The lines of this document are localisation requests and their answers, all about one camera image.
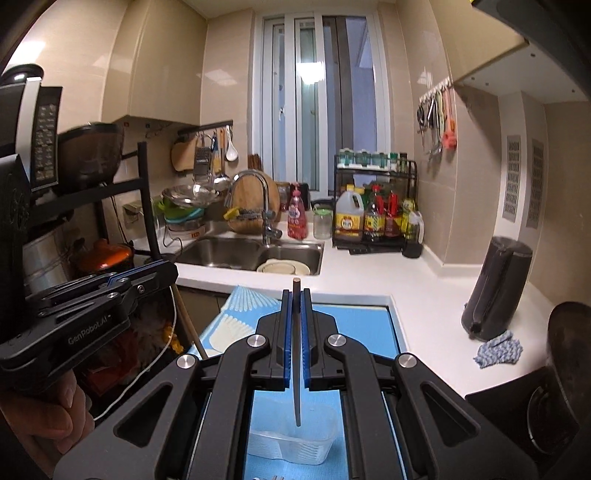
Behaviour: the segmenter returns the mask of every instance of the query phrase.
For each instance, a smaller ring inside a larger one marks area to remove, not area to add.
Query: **finger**
[[[95,420],[92,418],[92,415],[89,412],[86,412],[86,423],[84,424],[84,429],[82,430],[82,435],[80,436],[80,440],[85,439],[88,437],[89,433],[95,429]]]
[[[56,442],[56,447],[62,455],[80,440],[86,423],[86,396],[80,387],[76,387],[72,408],[69,410],[69,413],[73,424],[72,432],[67,438]]]
[[[15,433],[15,437],[21,443],[29,457],[31,457],[37,466],[43,470],[43,473],[51,478],[53,476],[56,463],[49,458],[37,441],[30,435]]]
[[[59,405],[8,393],[2,398],[0,410],[14,433],[53,440],[72,433],[72,419]]]
[[[55,384],[55,396],[54,398],[64,408],[71,408],[72,402],[74,401],[74,393],[76,392],[76,376],[74,372],[70,370],[66,372]]]

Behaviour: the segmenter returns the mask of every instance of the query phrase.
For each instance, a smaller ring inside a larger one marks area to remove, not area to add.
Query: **white countertop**
[[[286,225],[280,224],[283,238]],[[308,240],[315,240],[312,235]],[[230,293],[237,285],[280,299],[292,276],[177,264],[177,284]],[[527,284],[510,329],[523,353],[516,365],[480,369],[473,357],[481,342],[470,340],[460,318],[476,276],[438,277],[423,257],[401,254],[349,255],[326,241],[320,275],[302,278],[319,303],[387,306],[395,312],[401,351],[417,355],[460,395],[485,390],[525,375],[545,363],[546,332],[553,305]]]

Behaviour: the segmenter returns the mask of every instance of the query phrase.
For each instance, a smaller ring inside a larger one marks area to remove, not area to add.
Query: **wooden stick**
[[[189,333],[189,335],[193,338],[192,339],[193,343],[195,344],[195,347],[197,348],[199,355],[201,355],[201,359],[206,360],[209,357],[207,356],[207,353],[205,352],[205,348],[203,348],[203,345],[201,343],[201,339],[199,338],[199,335],[197,334],[197,330],[195,330],[195,326],[193,325],[193,322],[191,321],[191,316],[189,315],[189,312],[187,311],[187,307],[185,306],[185,304],[183,302],[183,298],[181,296],[181,293],[178,291],[178,287],[176,284],[173,284],[172,288],[173,288],[174,302],[177,305],[177,313],[181,319],[181,322],[183,322],[183,327]]]

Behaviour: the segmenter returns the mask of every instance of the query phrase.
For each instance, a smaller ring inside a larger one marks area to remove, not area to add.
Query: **kitchen sink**
[[[256,269],[267,260],[296,260],[307,265],[311,275],[320,274],[323,244],[277,241],[265,246],[250,238],[203,238],[190,245],[176,261],[232,270]]]
[[[271,258],[278,260],[296,260],[307,265],[310,275],[320,274],[320,263],[324,246],[313,242],[291,243],[283,242],[262,247],[259,256],[259,265],[262,265]]]

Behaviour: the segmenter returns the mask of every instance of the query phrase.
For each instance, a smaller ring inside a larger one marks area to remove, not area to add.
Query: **human hand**
[[[15,392],[0,394],[0,411],[24,449],[51,477],[57,459],[48,451],[51,440],[62,455],[95,428],[86,408],[86,396],[69,371],[47,392],[48,401],[23,397]]]

